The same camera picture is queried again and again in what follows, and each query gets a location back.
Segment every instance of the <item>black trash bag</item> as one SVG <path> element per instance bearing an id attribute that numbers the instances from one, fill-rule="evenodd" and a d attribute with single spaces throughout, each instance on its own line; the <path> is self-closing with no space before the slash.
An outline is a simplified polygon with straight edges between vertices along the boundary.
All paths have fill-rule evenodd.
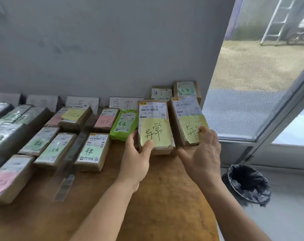
<path id="1" fill-rule="evenodd" d="M 252 167 L 231 165 L 222 176 L 222 181 L 241 205 L 254 203 L 265 207 L 270 201 L 268 180 Z"/>

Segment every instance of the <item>ladder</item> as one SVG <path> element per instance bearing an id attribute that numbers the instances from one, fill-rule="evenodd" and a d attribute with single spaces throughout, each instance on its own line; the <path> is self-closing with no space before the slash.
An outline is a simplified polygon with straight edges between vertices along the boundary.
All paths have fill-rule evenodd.
<path id="1" fill-rule="evenodd" d="M 270 22 L 268 24 L 266 32 L 265 32 L 265 34 L 262 37 L 260 45 L 262 45 L 266 41 L 267 37 L 277 37 L 277 40 L 274 43 L 275 46 L 279 42 L 280 37 L 282 35 L 282 32 L 284 30 L 284 27 L 285 27 L 285 25 L 287 23 L 287 20 L 289 18 L 291 8 L 293 7 L 293 5 L 294 5 L 294 3 L 295 3 L 296 0 L 292 0 L 292 2 L 291 2 L 291 4 L 290 4 L 289 7 L 282 6 L 282 1 L 283 0 L 279 0 L 279 2 L 277 4 L 277 7 L 275 8 L 274 13 L 273 13 L 273 15 L 271 17 L 271 20 L 270 20 Z M 285 19 L 283 21 L 275 21 L 275 17 L 276 17 L 276 15 L 277 15 L 277 13 L 278 13 L 279 10 L 286 10 L 287 11 L 286 12 L 286 17 L 285 17 Z M 282 26 L 281 26 L 280 31 L 279 31 L 279 33 L 277 35 L 268 34 L 272 25 L 280 25 L 280 24 L 282 24 Z"/>

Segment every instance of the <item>wooden tabletop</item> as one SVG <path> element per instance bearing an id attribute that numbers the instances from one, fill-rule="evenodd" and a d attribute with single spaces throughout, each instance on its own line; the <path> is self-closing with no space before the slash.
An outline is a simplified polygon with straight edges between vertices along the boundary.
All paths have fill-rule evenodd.
<path id="1" fill-rule="evenodd" d="M 78 172 L 63 202 L 53 201 L 54 173 L 39 169 L 14 202 L 0 208 L 0 241 L 69 240 L 114 182 L 123 150 L 124 142 L 113 141 L 102 171 Z M 219 241 L 214 214 L 178 157 L 151 156 L 117 240 Z"/>

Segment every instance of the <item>white paper sign with handwriting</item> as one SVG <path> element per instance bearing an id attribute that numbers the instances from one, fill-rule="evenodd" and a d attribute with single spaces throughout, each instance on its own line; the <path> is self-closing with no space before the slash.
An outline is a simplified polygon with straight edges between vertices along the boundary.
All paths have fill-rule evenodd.
<path id="1" fill-rule="evenodd" d="M 94 115 L 98 114 L 98 103 L 100 98 L 98 97 L 80 97 L 80 96 L 68 96 L 66 100 L 66 106 L 72 107 L 77 105 L 89 105 L 92 108 Z"/>
<path id="2" fill-rule="evenodd" d="M 138 110 L 138 101 L 144 100 L 143 97 L 110 97 L 110 107 L 120 108 L 121 110 Z"/>
<path id="3" fill-rule="evenodd" d="M 50 111 L 55 112 L 58 102 L 56 95 L 29 95 L 26 104 L 36 107 L 47 107 Z"/>
<path id="4" fill-rule="evenodd" d="M 0 102 L 12 104 L 17 107 L 20 103 L 21 94 L 0 93 Z"/>

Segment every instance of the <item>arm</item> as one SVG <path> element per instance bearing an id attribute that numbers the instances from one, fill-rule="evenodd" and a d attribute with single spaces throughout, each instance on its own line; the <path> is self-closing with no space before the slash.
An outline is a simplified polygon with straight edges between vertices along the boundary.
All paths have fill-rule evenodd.
<path id="1" fill-rule="evenodd" d="M 126 140 L 120 172 L 70 241 L 114 241 L 120 231 L 132 194 L 149 169 L 153 142 L 146 141 L 141 154 L 134 148 L 134 133 Z"/>
<path id="2" fill-rule="evenodd" d="M 222 182 L 218 135 L 204 126 L 200 130 L 200 145 L 193 156 L 182 148 L 178 149 L 178 156 L 211 206 L 225 241 L 271 241 Z"/>

